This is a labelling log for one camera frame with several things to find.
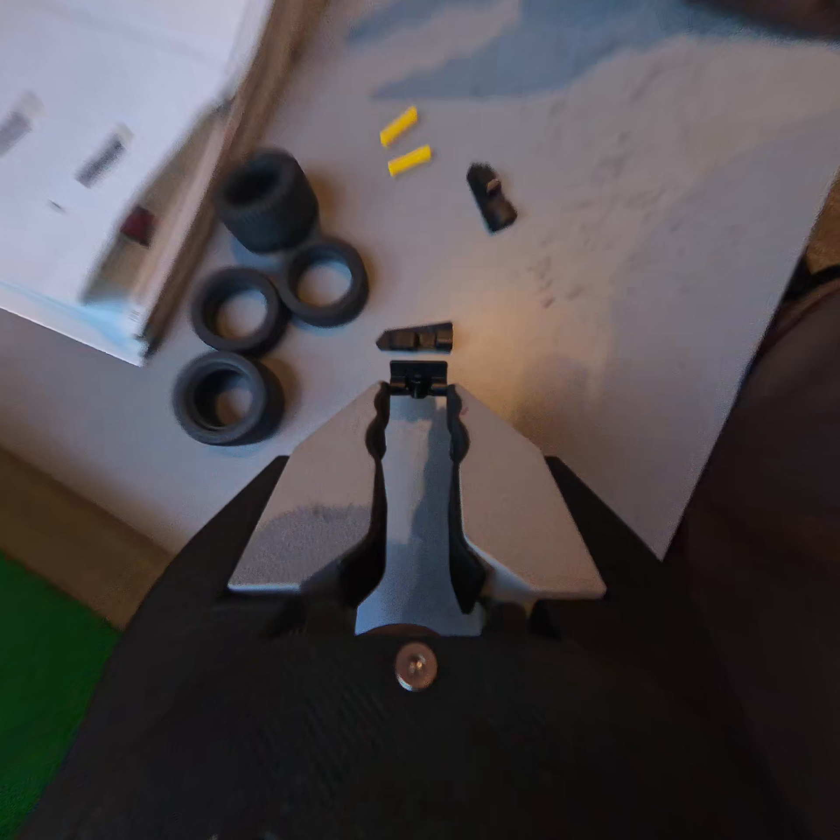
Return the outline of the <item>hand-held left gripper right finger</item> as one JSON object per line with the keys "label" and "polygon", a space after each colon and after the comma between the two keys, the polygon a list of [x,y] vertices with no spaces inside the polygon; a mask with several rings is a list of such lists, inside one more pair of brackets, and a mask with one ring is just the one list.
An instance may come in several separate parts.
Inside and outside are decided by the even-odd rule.
{"label": "hand-held left gripper right finger", "polygon": [[462,385],[446,395],[448,566],[460,611],[595,601],[606,585],[542,451]]}

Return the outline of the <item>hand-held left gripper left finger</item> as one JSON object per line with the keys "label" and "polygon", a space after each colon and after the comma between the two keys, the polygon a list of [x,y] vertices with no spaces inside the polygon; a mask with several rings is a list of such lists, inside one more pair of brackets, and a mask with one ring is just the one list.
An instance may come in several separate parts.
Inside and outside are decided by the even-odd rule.
{"label": "hand-held left gripper left finger", "polygon": [[382,461],[390,416],[377,382],[294,448],[228,580],[231,592],[357,607],[385,570]]}

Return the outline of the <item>black rubber tyre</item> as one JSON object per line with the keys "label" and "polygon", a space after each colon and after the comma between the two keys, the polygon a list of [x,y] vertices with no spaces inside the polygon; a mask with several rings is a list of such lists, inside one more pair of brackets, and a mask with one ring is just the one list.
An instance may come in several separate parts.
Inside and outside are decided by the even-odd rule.
{"label": "black rubber tyre", "polygon": [[[315,266],[336,263],[349,274],[349,285],[341,298],[328,304],[307,303],[298,290],[304,274]],[[295,248],[277,279],[280,299],[291,316],[310,327],[331,329],[355,320],[369,297],[369,278],[359,251],[336,237],[313,238]]]}
{"label": "black rubber tyre", "polygon": [[[226,384],[240,381],[250,402],[244,414],[225,422],[216,407]],[[275,374],[240,353],[212,351],[187,364],[175,380],[172,409],[182,430],[200,444],[239,447],[262,442],[280,425],[286,395]]]}
{"label": "black rubber tyre", "polygon": [[[240,293],[254,292],[265,302],[265,315],[250,333],[236,338],[222,334],[218,316],[225,302]],[[247,267],[230,266],[207,276],[192,299],[191,319],[196,336],[218,352],[262,356],[282,338],[291,312],[278,288],[265,273]]]}
{"label": "black rubber tyre", "polygon": [[284,150],[260,150],[227,173],[213,202],[219,221],[248,251],[297,246],[319,218],[319,201],[299,162]]}

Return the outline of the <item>small black curved piece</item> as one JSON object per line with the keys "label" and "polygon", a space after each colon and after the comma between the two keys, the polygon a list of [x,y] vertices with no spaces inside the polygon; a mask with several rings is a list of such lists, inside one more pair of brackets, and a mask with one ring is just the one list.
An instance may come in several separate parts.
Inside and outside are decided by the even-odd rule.
{"label": "small black curved piece", "polygon": [[441,360],[392,360],[388,391],[415,400],[446,396],[448,363]]}

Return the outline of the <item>black brick piece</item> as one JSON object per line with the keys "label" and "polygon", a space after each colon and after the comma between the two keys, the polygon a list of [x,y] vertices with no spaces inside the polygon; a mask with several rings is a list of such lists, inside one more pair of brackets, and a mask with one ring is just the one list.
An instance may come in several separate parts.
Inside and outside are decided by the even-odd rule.
{"label": "black brick piece", "polygon": [[388,353],[449,354],[454,348],[455,328],[451,321],[387,329],[375,341],[378,350]]}
{"label": "black brick piece", "polygon": [[491,235],[515,224],[518,211],[508,200],[499,174],[491,165],[478,162],[471,164],[466,180]]}

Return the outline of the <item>green plastic bin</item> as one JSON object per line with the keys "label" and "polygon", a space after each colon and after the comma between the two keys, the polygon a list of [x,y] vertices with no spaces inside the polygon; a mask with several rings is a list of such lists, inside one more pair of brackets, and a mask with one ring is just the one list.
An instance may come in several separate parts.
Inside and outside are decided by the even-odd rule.
{"label": "green plastic bin", "polygon": [[100,615],[2,555],[2,839],[55,777],[118,640]]}

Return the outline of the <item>yellow axle piece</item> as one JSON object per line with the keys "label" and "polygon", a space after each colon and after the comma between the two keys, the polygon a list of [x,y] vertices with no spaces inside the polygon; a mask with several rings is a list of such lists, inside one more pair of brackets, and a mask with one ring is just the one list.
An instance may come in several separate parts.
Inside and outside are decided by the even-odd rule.
{"label": "yellow axle piece", "polygon": [[390,148],[418,122],[419,114],[416,106],[411,106],[390,121],[380,131],[380,143],[383,148]]}
{"label": "yellow axle piece", "polygon": [[396,156],[387,163],[387,170],[392,178],[399,177],[432,161],[434,151],[428,144]]}

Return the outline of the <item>grey desk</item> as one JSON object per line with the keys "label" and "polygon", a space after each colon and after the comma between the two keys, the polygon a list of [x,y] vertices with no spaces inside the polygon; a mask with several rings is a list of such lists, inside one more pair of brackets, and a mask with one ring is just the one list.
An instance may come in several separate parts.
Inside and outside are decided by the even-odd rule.
{"label": "grey desk", "polygon": [[[662,556],[838,172],[838,46],[693,4],[334,2],[278,104],[262,144],[303,164],[371,296],[346,327],[291,326],[267,362],[277,433],[179,428],[172,387],[203,352],[184,311],[143,368],[4,312],[2,448],[175,554],[385,378],[384,329],[451,319],[450,381]],[[518,211],[498,234],[477,162]]]}

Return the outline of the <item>person's brown clothing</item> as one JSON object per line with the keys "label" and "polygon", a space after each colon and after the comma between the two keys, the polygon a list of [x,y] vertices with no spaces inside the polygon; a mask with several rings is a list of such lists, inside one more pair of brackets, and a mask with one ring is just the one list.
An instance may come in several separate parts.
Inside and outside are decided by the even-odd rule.
{"label": "person's brown clothing", "polygon": [[668,552],[808,838],[839,830],[838,265],[794,279]]}

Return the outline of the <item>wooden board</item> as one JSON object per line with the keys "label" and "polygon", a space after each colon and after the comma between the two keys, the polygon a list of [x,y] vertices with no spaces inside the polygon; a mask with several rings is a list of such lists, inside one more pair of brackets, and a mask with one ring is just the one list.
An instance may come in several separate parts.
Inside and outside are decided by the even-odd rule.
{"label": "wooden board", "polygon": [[2,551],[124,628],[173,560],[148,537],[1,450]]}

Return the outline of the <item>building instruction booklet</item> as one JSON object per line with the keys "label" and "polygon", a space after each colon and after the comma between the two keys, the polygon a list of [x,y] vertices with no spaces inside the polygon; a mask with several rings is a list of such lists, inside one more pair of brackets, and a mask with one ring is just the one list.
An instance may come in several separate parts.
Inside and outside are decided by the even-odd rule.
{"label": "building instruction booklet", "polygon": [[142,366],[318,13],[3,1],[2,309]]}

